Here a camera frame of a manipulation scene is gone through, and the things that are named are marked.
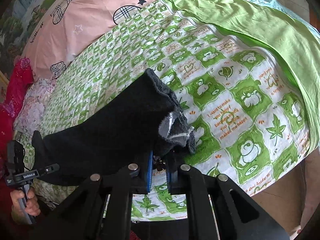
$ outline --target pink duvet cover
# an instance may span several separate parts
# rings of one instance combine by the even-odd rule
[[[30,59],[36,79],[56,79],[88,45],[153,1],[56,0],[22,55]]]

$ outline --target human hand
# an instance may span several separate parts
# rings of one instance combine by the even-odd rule
[[[13,204],[13,211],[19,215],[19,216],[24,216],[20,205],[19,205],[19,198],[24,198],[24,193],[22,190],[14,190],[10,192],[11,195],[11,200]],[[32,216],[38,216],[40,214],[40,208],[38,204],[38,199],[35,194],[35,189],[33,187],[30,187],[28,193],[27,193],[27,207],[25,208],[25,211]]]

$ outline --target bed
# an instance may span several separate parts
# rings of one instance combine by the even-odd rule
[[[302,23],[276,10],[239,0],[214,1],[202,4],[205,12],[216,12],[207,14],[191,0],[56,0],[47,11],[34,8],[44,14],[36,18],[41,20],[22,56],[30,58],[36,78],[57,80],[45,102],[41,134],[83,122],[151,67],[175,91],[195,128],[197,152],[187,163],[211,176],[226,173],[250,196],[284,176],[319,140],[313,122],[318,105],[306,100],[310,77],[292,68],[299,62],[292,54],[313,42],[312,53],[299,62],[311,62],[313,71],[319,41]],[[236,28],[230,14],[213,5],[226,12],[233,6],[255,12],[252,29],[262,31]],[[263,14],[277,19],[271,26],[289,26],[287,37],[278,32],[265,37]],[[281,35],[288,44],[297,33],[301,39],[289,51],[276,42]],[[31,133],[17,139],[30,168]],[[185,196],[168,194],[165,172],[154,170],[152,181],[149,195],[134,196],[133,219],[186,218]],[[33,186],[57,203],[75,189],[40,180]]]

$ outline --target wall mural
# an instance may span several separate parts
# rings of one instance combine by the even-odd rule
[[[0,19],[0,70],[9,79],[42,16],[55,0],[12,0]]]

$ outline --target green blanket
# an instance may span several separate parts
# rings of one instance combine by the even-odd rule
[[[310,124],[309,153],[320,141],[320,42],[298,20],[244,0],[164,0],[197,22],[214,24],[249,46],[268,49],[303,95]]]

